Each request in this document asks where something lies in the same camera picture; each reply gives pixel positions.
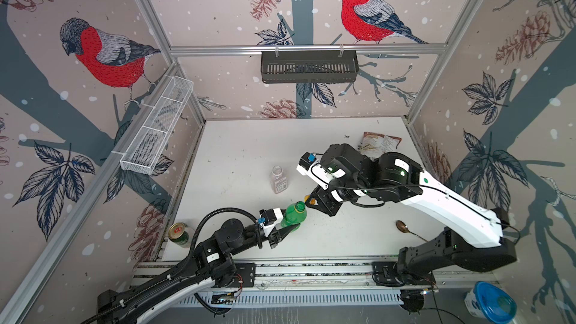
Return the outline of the green plastic bottle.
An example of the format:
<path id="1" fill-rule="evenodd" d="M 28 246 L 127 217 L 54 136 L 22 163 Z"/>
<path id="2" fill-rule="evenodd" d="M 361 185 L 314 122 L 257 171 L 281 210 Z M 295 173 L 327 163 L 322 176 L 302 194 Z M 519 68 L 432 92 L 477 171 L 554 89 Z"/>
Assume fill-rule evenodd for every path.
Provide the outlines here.
<path id="1" fill-rule="evenodd" d="M 298 201 L 286 209 L 280 225 L 282 227 L 296 226 L 296 228 L 299 228 L 299 226 L 306 220 L 307 214 L 305 203 Z"/>

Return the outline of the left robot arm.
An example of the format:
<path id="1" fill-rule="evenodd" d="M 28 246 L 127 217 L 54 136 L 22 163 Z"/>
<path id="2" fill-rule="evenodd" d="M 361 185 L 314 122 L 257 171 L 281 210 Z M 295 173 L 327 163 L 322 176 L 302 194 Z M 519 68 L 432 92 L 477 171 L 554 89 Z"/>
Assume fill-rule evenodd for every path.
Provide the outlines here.
<path id="1" fill-rule="evenodd" d="M 204 225 L 216 215 L 233 213 L 250 219 L 245 226 L 239 219 L 226 220 L 220 229 L 198 242 Z M 277 226 L 283 211 L 273 208 L 255 217 L 240 208 L 219 208 L 205 216 L 196 228 L 187 256 L 153 279 L 124 292 L 108 289 L 97 298 L 96 315 L 85 323 L 148 323 L 181 300 L 214 286 L 231 283 L 237 268 L 233 256 L 268 242 L 275 248 L 298 226 Z"/>

